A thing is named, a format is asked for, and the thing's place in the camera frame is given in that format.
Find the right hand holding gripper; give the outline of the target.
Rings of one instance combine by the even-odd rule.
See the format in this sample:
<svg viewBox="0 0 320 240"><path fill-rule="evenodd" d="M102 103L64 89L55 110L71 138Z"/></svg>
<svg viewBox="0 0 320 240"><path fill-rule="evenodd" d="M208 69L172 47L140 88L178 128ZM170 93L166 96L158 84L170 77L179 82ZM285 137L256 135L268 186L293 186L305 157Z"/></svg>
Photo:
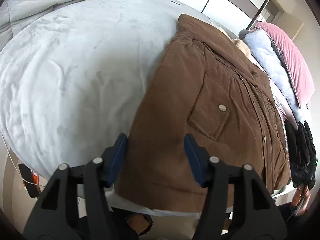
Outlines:
<svg viewBox="0 0 320 240"><path fill-rule="evenodd" d="M311 194L308 185L299 185L292 198L291 207L295 216L302 216L307 209Z"/></svg>

